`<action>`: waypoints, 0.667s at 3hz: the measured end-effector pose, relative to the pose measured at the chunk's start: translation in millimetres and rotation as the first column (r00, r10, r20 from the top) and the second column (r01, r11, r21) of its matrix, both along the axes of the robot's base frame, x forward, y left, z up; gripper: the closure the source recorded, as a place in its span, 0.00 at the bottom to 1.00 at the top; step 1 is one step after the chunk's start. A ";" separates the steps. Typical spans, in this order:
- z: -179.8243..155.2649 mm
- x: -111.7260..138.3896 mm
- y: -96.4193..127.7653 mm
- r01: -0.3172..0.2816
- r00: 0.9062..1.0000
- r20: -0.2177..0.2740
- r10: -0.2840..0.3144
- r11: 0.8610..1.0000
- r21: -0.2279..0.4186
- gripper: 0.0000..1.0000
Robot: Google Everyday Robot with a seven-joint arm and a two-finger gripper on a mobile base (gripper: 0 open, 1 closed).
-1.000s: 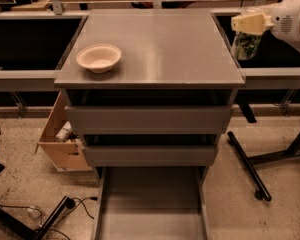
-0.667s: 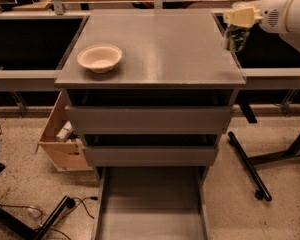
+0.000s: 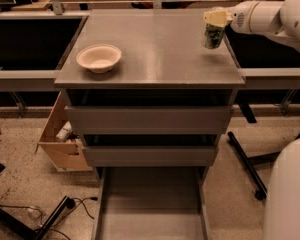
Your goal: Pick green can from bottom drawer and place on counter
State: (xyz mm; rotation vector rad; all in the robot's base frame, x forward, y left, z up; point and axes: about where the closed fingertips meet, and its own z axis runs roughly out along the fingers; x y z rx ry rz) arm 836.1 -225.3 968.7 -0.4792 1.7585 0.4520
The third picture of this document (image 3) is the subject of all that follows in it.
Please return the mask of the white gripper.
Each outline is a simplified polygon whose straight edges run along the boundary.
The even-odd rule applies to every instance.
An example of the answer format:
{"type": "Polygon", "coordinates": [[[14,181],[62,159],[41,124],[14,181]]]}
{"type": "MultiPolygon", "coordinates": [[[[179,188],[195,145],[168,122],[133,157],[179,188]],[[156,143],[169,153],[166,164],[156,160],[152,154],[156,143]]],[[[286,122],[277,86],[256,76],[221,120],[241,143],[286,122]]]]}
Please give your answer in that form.
{"type": "Polygon", "coordinates": [[[280,1],[246,1],[231,8],[208,11],[203,19],[207,25],[224,28],[229,25],[241,34],[275,34],[283,28],[280,1]]]}

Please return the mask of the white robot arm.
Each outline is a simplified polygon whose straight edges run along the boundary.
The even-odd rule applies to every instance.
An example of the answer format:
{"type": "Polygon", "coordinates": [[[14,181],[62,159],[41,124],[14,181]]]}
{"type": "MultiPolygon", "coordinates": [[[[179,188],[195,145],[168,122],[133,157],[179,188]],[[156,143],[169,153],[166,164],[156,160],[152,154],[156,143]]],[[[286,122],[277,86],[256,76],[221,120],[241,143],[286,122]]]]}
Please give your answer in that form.
{"type": "MultiPolygon", "coordinates": [[[[245,1],[203,14],[204,46],[216,49],[230,26],[258,34],[300,53],[300,0],[245,1]]],[[[288,144],[273,165],[266,197],[262,240],[300,240],[300,138],[288,144]]]]}

